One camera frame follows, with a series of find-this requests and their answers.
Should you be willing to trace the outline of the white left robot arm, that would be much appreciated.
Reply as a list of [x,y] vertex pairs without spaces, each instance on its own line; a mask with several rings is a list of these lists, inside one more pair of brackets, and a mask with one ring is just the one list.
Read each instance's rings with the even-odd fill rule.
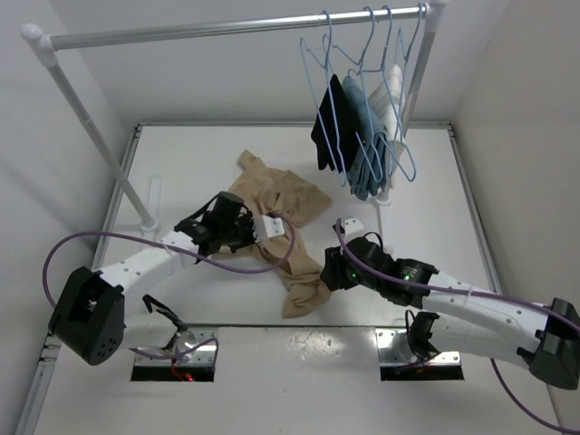
[[73,271],[49,330],[91,366],[120,348],[168,349],[188,327],[149,290],[223,247],[235,252],[266,240],[273,230],[241,197],[220,192],[157,246],[95,271],[84,266]]

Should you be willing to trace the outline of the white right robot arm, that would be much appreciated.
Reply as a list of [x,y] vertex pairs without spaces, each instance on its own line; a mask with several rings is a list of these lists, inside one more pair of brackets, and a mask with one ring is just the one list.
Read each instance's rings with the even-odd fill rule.
[[562,390],[579,386],[579,314],[564,299],[533,304],[470,287],[433,265],[394,259],[366,237],[326,248],[321,279],[331,291],[361,285],[416,309],[406,337],[420,360],[459,351],[512,363]]

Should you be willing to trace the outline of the beige t shirt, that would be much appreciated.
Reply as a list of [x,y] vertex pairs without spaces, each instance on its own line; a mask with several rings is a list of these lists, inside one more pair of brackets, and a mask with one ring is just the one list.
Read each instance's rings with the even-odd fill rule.
[[241,153],[237,164],[242,172],[228,191],[241,197],[253,214],[280,215],[286,219],[285,229],[295,231],[293,246],[290,236],[284,235],[246,247],[241,253],[273,265],[291,250],[290,257],[276,269],[287,291],[281,316],[285,319],[306,316],[328,301],[331,291],[320,278],[323,267],[307,253],[299,229],[319,218],[332,200],[315,184],[291,170],[268,167],[249,150]]

